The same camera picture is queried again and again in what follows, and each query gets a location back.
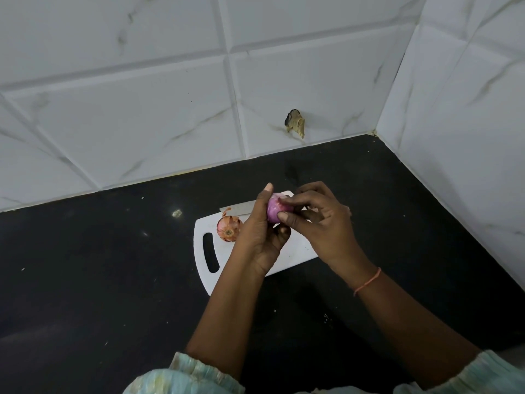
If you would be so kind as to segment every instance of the wall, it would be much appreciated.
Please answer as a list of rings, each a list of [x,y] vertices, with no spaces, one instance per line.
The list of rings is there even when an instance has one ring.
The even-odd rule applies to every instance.
[[[428,0],[377,132],[525,288],[523,17],[525,0]]]
[[[0,0],[0,210],[369,132],[424,2]]]

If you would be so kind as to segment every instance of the black countertop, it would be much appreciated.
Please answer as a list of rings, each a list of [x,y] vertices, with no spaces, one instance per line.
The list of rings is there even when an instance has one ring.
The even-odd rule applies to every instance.
[[[195,220],[267,182],[284,191],[317,180],[350,206],[369,258],[438,317],[482,348],[525,341],[524,292],[365,135],[1,213],[2,391],[118,393],[167,367],[208,299]],[[266,279],[241,382],[248,392],[370,389],[367,362],[355,366],[368,346],[392,357],[359,299],[315,259]]]

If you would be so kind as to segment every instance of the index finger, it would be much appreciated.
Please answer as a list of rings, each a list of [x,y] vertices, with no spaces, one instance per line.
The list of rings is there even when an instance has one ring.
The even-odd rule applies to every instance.
[[[282,204],[288,204],[290,206],[313,206],[318,209],[330,207],[334,199],[331,199],[316,191],[306,191],[298,193],[291,198],[281,198]]]
[[[328,188],[323,181],[310,182],[308,184],[301,185],[296,190],[296,193],[303,193],[307,191],[316,191],[329,198],[332,198],[332,199],[336,198],[334,194],[332,193],[332,191],[330,190],[330,188]]]
[[[273,193],[273,184],[269,182],[265,188],[260,192],[253,205],[252,214],[250,217],[254,217],[257,220],[266,220],[266,212],[268,210],[268,201]]]

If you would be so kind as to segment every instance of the red string bracelet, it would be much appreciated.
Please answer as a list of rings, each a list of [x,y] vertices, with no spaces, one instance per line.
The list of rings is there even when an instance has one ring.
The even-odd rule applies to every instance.
[[[379,267],[377,269],[377,272],[375,273],[375,275],[373,277],[371,277],[368,281],[366,281],[366,283],[363,285],[363,286],[359,286],[355,291],[354,291],[354,297],[357,296],[358,294],[358,291],[360,291],[362,288],[364,288],[366,285],[370,284],[374,279],[376,279],[379,274],[381,273],[381,267]]]

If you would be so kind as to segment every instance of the person's right hand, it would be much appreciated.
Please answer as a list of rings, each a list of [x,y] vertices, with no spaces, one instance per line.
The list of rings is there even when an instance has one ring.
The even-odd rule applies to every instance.
[[[349,285],[354,286],[354,281],[357,285],[369,272],[375,272],[355,239],[350,209],[339,203],[324,183],[305,184],[293,197],[280,202],[294,206],[296,212],[279,212],[279,220],[304,235],[319,258]]]

